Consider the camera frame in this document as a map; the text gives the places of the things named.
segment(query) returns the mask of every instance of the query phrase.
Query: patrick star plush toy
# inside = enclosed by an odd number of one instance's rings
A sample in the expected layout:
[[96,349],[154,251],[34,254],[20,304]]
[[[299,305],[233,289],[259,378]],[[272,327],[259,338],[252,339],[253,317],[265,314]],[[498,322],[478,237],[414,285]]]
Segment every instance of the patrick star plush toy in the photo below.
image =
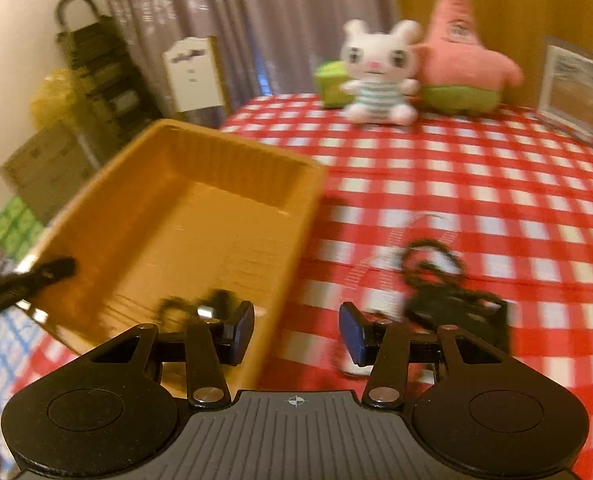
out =
[[523,83],[509,57],[488,50],[477,36],[470,0],[438,0],[418,75],[426,105],[445,114],[485,114],[501,102],[503,88]]

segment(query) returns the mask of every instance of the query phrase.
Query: white bunny plush toy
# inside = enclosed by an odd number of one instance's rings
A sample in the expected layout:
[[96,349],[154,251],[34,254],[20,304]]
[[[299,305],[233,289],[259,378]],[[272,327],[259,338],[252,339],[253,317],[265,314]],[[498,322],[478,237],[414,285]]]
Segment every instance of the white bunny plush toy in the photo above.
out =
[[421,36],[417,22],[404,20],[390,34],[370,34],[365,22],[345,24],[346,41],[341,60],[353,80],[341,89],[354,95],[344,114],[353,123],[391,123],[408,126],[417,118],[416,109],[406,99],[419,91],[411,79],[419,70],[419,59],[410,44]]

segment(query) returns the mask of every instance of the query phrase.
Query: metal screw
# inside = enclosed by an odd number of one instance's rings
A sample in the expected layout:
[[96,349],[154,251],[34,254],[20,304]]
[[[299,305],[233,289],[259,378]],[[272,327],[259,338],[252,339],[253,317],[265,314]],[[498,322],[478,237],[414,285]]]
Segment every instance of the metal screw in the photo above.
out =
[[198,402],[217,402],[218,400],[223,399],[224,393],[223,390],[215,388],[214,386],[206,386],[205,388],[194,390],[192,397],[198,400]]
[[372,388],[368,394],[374,402],[395,402],[399,398],[399,392],[389,386]]

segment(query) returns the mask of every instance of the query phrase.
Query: white sign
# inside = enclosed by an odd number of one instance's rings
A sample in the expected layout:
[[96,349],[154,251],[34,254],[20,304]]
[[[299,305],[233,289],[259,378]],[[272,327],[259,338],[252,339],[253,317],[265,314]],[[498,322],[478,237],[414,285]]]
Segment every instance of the white sign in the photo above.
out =
[[224,97],[208,38],[185,38],[163,53],[178,112],[223,106]]

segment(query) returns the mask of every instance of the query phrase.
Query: black cord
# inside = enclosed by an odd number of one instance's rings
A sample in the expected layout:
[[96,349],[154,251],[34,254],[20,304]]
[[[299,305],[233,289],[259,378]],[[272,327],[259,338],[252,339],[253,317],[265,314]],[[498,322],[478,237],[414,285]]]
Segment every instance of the black cord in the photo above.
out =
[[[454,274],[452,272],[446,272],[445,270],[439,269],[434,263],[428,260],[420,261],[416,267],[410,266],[410,260],[417,251],[430,249],[443,254],[457,269]],[[423,274],[429,272],[439,279],[439,282],[431,282],[423,277]],[[462,288],[461,285],[465,280],[465,264],[462,260],[456,256],[450,249],[443,243],[433,238],[420,238],[411,242],[401,255],[401,274],[403,275],[403,281],[419,290],[429,286],[440,286],[448,287],[449,295],[454,298],[464,300],[470,306],[477,309],[477,314],[486,317],[493,314],[495,311],[485,306],[485,303],[492,303],[499,307],[507,304],[506,301],[501,299],[496,294],[486,292],[484,290],[467,290]]]

